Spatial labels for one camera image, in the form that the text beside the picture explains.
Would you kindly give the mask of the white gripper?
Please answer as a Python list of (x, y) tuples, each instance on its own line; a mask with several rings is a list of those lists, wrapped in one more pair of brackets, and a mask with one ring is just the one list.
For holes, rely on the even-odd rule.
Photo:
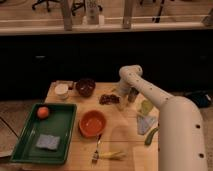
[(130, 85), (121, 79), (116, 86), (116, 93), (121, 96), (119, 102), (116, 104), (118, 110), (124, 110), (127, 107), (128, 100), (125, 96), (129, 94)]

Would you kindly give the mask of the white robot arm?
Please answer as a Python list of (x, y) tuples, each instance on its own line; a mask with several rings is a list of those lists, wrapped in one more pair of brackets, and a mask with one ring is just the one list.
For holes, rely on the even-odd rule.
[(119, 69), (116, 87), (125, 97), (135, 88), (158, 110), (158, 171), (208, 171), (203, 118), (194, 102), (174, 96), (142, 78), (140, 65)]

